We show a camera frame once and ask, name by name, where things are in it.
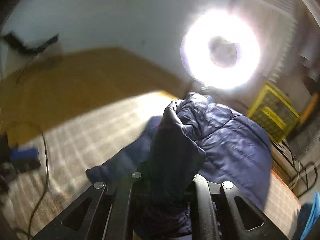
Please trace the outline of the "navy blue puffer jacket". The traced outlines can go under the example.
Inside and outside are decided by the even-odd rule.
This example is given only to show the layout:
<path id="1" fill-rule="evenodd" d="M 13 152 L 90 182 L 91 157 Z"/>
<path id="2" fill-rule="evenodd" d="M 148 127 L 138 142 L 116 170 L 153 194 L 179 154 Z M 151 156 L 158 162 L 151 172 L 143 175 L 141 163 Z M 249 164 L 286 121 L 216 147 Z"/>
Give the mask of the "navy blue puffer jacket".
<path id="1" fill-rule="evenodd" d="M 272 157 L 267 133 L 210 96 L 189 94 L 153 117 L 134 142 L 100 166 L 91 182 L 115 184 L 133 172 L 133 234 L 142 239 L 192 239 L 192 182 L 232 182 L 261 211 Z"/>

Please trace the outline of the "plaid beige bed cover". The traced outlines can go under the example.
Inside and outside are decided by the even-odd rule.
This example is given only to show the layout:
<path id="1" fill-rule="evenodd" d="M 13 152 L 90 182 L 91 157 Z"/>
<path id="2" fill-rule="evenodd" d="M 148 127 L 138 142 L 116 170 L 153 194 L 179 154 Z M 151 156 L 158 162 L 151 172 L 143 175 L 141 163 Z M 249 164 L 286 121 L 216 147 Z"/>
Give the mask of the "plaid beige bed cover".
<path id="1" fill-rule="evenodd" d="M 141 134 L 174 97 L 164 91 L 127 98 L 38 135 L 25 144 L 40 155 L 39 170 L 10 183 L 3 213 L 13 228 L 39 232 L 89 187 L 86 170 L 104 163 Z"/>

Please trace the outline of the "light blue jacket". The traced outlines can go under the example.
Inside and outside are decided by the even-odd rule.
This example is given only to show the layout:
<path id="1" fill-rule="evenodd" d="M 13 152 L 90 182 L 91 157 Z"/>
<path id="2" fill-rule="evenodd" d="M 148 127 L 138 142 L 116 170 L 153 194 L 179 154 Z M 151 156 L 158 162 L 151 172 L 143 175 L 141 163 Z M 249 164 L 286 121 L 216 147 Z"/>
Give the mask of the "light blue jacket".
<path id="1" fill-rule="evenodd" d="M 306 239 L 317 220 L 319 220 L 319 192 L 314 193 L 312 203 L 305 203 L 300 208 L 293 239 Z"/>

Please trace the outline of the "yellow green patterned box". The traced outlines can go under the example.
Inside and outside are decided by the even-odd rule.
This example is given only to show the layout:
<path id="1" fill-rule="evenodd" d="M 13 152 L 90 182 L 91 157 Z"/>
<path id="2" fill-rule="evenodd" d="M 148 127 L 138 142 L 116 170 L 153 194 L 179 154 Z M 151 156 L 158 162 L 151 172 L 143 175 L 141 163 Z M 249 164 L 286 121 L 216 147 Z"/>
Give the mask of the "yellow green patterned box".
<path id="1" fill-rule="evenodd" d="M 285 139 L 300 119 L 289 97 L 271 82 L 260 90 L 247 117 L 259 124 L 276 143 Z"/>

